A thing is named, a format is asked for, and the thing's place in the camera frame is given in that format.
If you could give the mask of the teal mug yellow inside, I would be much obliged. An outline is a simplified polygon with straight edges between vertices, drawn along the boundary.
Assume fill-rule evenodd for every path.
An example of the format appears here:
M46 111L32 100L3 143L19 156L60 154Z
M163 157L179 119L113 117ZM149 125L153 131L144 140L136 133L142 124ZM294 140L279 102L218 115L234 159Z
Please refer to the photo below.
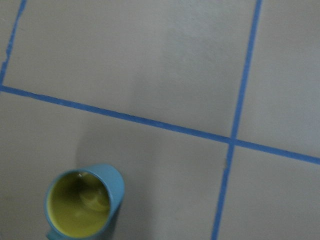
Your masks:
M62 173L45 195L47 239L99 238L110 227L124 194L124 179L112 165L95 164Z

